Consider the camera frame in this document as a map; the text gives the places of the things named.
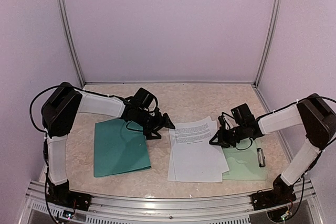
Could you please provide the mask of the white paper sheet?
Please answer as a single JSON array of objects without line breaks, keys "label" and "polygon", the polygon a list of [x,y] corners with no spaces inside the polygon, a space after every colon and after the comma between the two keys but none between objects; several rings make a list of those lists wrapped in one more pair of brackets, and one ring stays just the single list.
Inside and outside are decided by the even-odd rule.
[{"label": "white paper sheet", "polygon": [[220,146],[210,145],[217,123],[209,116],[195,122],[177,123],[169,130],[171,152],[167,179],[171,182],[220,183],[229,171]]}]

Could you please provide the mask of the light green clipboard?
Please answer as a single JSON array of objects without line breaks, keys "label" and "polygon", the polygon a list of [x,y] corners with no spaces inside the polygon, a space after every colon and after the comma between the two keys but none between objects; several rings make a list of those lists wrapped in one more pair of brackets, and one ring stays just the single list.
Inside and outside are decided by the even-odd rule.
[{"label": "light green clipboard", "polygon": [[267,171],[265,167],[259,166],[258,144],[250,140],[242,140],[236,148],[222,148],[229,167],[228,172],[222,174],[223,180],[266,180]]}]

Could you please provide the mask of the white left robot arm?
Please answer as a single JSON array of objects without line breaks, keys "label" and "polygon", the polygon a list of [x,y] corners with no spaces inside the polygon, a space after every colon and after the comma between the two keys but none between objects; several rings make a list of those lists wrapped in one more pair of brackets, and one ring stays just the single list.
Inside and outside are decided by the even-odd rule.
[{"label": "white left robot arm", "polygon": [[41,109],[42,124],[46,136],[47,165],[49,173],[47,183],[55,186],[53,197],[66,206],[73,201],[73,193],[66,174],[66,141],[79,113],[106,115],[113,119],[134,122],[142,127],[142,133],[148,140],[160,139],[158,131],[162,128],[174,129],[175,125],[167,113],[161,113],[156,106],[149,109],[157,98],[144,88],[135,95],[123,98],[93,91],[85,91],[63,82],[53,87],[53,93]]}]

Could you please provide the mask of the dark green folder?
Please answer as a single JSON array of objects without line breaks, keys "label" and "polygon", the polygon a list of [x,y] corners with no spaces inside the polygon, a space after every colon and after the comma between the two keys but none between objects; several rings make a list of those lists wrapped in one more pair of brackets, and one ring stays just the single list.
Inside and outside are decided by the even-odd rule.
[{"label": "dark green folder", "polygon": [[151,168],[142,127],[121,119],[95,124],[94,177],[137,172]]}]

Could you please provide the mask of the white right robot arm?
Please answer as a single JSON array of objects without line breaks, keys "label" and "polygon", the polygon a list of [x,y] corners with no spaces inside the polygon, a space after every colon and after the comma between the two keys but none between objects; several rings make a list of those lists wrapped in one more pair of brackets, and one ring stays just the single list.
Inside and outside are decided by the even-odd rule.
[{"label": "white right robot arm", "polygon": [[281,204],[289,196],[297,180],[311,170],[324,150],[335,142],[335,99],[313,93],[272,112],[255,117],[248,104],[231,109],[236,126],[229,126],[228,115],[222,113],[220,126],[209,144],[223,148],[237,148],[243,140],[254,140],[279,133],[285,144],[299,140],[291,162],[278,175],[269,192],[273,205]]}]

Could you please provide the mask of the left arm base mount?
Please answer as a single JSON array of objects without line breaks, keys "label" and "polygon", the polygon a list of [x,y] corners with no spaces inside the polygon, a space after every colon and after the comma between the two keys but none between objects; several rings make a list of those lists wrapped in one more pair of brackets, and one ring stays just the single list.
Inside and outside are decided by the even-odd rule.
[{"label": "left arm base mount", "polygon": [[77,191],[71,191],[69,189],[69,180],[67,180],[65,183],[62,183],[60,185],[55,185],[50,181],[50,179],[47,179],[47,201],[71,208],[74,210],[82,210],[82,211],[88,211],[89,206],[91,203],[91,195],[86,193],[80,193]]}]

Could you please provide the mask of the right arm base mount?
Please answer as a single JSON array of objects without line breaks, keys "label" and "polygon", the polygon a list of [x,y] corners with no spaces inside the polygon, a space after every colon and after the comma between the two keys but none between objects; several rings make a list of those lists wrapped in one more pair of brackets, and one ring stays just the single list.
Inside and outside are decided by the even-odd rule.
[{"label": "right arm base mount", "polygon": [[273,188],[266,191],[257,191],[251,194],[251,201],[254,210],[261,210],[295,201],[293,185],[287,185],[279,176],[273,182]]}]

